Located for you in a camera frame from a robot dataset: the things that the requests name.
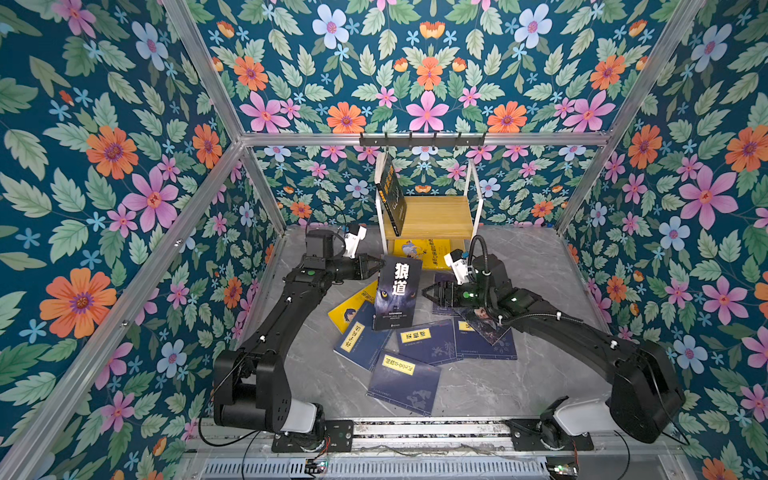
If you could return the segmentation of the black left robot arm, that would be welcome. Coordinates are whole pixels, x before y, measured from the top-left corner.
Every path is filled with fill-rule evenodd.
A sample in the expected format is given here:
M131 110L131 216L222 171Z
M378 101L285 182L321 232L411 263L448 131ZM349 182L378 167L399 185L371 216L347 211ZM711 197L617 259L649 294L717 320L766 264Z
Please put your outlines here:
M384 260L367 253L334 250L331 230L306 234L306 252L285 277L283 291L256 332L214 362L211 393L218 426L273 434L295 434L312 441L326 437L323 407L293 398L284 368L301 327L330 288L367 280Z

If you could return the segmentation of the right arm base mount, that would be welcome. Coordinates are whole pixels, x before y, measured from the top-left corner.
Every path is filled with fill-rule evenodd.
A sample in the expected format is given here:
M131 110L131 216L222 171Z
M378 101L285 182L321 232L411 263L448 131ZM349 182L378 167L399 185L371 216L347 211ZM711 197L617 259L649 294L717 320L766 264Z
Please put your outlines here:
M539 418L505 419L516 451L593 451L589 434L569 436L554 421Z

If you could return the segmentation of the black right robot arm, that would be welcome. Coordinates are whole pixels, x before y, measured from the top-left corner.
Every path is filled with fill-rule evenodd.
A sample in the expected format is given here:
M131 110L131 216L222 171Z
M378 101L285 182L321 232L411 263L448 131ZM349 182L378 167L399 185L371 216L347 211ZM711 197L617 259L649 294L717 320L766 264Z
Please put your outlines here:
M423 289L435 305L464 313L475 331L503 335L514 329L564 351L599 374L607 395L554 401L531 428L552 450L569 438L617 431L652 444L672 425L685 396L665 350L653 341L634 343L565 314L541 295L514 286L494 255L460 260L451 280Z

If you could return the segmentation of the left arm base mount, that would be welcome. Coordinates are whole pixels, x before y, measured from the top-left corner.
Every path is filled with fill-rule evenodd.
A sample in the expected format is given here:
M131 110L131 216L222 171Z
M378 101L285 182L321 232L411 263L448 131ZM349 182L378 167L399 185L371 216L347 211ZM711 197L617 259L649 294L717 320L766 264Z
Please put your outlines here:
M355 423L352 420L325 420L309 433L276 433L272 453L348 453L352 450Z

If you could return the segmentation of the navy book front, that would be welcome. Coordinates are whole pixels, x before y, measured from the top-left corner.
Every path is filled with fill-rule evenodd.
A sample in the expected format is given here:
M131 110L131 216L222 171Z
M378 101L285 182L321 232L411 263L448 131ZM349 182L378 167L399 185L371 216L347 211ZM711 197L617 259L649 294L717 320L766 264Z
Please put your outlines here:
M442 370L400 355L382 351L372 370L367 395L422 416L430 416Z

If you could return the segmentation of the black wolf cover book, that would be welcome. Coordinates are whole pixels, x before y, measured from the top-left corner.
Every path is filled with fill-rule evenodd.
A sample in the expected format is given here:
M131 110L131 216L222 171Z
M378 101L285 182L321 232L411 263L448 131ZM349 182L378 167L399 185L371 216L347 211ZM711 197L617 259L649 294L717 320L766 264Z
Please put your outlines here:
M387 255L379 271L373 329L384 331L413 325L422 261Z

